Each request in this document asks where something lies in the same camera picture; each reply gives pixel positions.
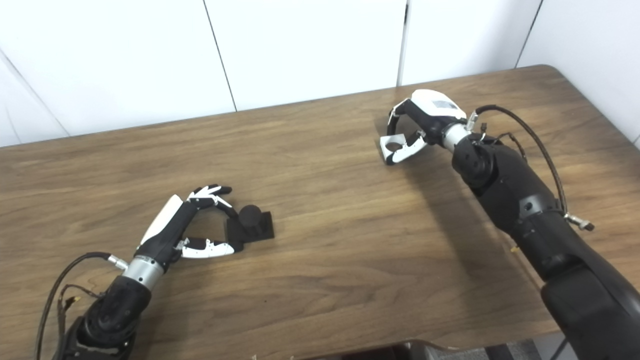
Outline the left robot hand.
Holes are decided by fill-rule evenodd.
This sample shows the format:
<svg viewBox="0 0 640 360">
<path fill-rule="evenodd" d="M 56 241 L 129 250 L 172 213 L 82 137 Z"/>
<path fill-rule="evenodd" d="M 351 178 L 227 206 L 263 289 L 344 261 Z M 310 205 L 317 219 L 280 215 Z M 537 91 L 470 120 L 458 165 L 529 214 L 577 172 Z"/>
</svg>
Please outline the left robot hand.
<svg viewBox="0 0 640 360">
<path fill-rule="evenodd" d="M 238 244 L 185 236 L 185 231 L 200 210 L 217 208 L 229 219 L 237 218 L 236 210 L 222 198 L 232 191 L 230 186 L 210 184 L 197 187 L 186 199 L 172 195 L 142 236 L 134 256 L 149 258 L 167 271 L 171 264 L 181 258 L 208 259 L 240 252 Z"/>
</svg>

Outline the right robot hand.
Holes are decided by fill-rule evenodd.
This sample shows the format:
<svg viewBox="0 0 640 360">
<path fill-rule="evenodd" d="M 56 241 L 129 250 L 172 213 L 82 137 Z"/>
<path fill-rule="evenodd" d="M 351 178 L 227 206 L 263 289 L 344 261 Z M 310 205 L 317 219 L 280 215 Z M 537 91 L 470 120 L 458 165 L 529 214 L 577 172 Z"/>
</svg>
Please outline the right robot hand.
<svg viewBox="0 0 640 360">
<path fill-rule="evenodd" d="M 410 137 L 397 132 L 402 116 L 418 126 Z M 385 164 L 393 166 L 427 146 L 441 146 L 453 153 L 458 143 L 470 134 L 466 113 L 448 96 L 432 89 L 416 89 L 391 109 L 386 135 L 380 137 L 379 147 Z"/>
</svg>

